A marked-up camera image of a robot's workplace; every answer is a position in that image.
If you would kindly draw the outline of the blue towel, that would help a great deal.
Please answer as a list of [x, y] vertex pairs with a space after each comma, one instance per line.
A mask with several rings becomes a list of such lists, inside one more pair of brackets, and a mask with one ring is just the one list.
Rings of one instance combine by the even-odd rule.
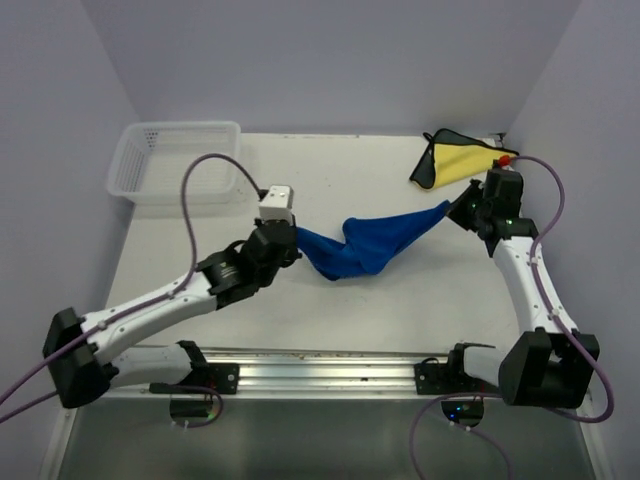
[[311, 230], [297, 229], [298, 249], [329, 281], [379, 274], [397, 255], [442, 221], [451, 203], [390, 217], [348, 218], [343, 239], [334, 240]]

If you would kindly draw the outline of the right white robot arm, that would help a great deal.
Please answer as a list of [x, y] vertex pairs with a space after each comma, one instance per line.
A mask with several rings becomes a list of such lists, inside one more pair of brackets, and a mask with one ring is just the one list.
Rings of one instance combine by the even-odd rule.
[[519, 173], [493, 168], [485, 180], [471, 181], [447, 214], [485, 244], [508, 288], [520, 336], [506, 353], [489, 345], [457, 345], [445, 379], [461, 393], [481, 380], [512, 406], [576, 409], [587, 393], [593, 374], [588, 361], [598, 357], [599, 343], [581, 333], [562, 308], [536, 225], [520, 214], [523, 191]]

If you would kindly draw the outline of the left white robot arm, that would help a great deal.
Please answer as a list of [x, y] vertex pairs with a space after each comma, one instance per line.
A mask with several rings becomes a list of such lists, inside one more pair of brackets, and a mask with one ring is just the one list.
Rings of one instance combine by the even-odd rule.
[[139, 342], [270, 286], [279, 269], [300, 258], [296, 240], [293, 219], [259, 219], [247, 240], [209, 255], [154, 292], [83, 316], [72, 308], [56, 313], [43, 355], [62, 406], [82, 407], [112, 388], [141, 383], [203, 390], [208, 369], [194, 342], [160, 348], [141, 348]]

